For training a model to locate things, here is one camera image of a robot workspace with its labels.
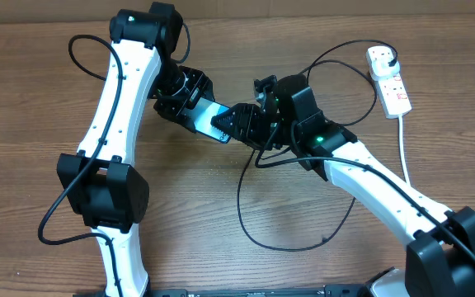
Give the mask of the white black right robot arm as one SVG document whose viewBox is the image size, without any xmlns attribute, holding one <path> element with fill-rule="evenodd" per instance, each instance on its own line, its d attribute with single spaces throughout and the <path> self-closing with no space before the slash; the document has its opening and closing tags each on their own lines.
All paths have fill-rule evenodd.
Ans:
<svg viewBox="0 0 475 297">
<path fill-rule="evenodd" d="M 453 211 L 380 163 L 344 125 L 328 120 L 302 75 L 257 81 L 257 104 L 211 123 L 259 152 L 288 146 L 306 170 L 354 196 L 406 250 L 403 270 L 378 274 L 363 296 L 475 296 L 475 211 Z"/>
</svg>

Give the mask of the Samsung Galaxy smartphone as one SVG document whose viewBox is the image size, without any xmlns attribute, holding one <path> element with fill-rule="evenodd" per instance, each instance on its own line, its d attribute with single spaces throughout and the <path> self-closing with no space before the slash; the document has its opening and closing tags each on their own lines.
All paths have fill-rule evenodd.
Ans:
<svg viewBox="0 0 475 297">
<path fill-rule="evenodd" d="M 200 98 L 195 108 L 190 112 L 195 131 L 222 144 L 228 143 L 230 136 L 212 125 L 212 119 L 227 110 L 227 106 L 205 98 Z"/>
</svg>

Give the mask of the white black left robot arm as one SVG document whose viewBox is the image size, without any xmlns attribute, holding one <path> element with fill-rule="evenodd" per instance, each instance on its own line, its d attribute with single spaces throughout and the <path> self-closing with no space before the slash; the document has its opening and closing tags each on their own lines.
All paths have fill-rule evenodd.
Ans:
<svg viewBox="0 0 475 297">
<path fill-rule="evenodd" d="M 104 296 L 145 296 L 139 225 L 148 207 L 149 185 L 135 170 L 135 146 L 149 99 L 165 120 L 227 143 L 211 124 L 224 106 L 214 99 L 203 72 L 175 60 L 186 30 L 171 4 L 154 2 L 147 12 L 122 9 L 111 19 L 104 87 L 89 130 L 75 154 L 62 154 L 57 173 L 61 198 L 82 217 L 101 249 Z"/>
</svg>

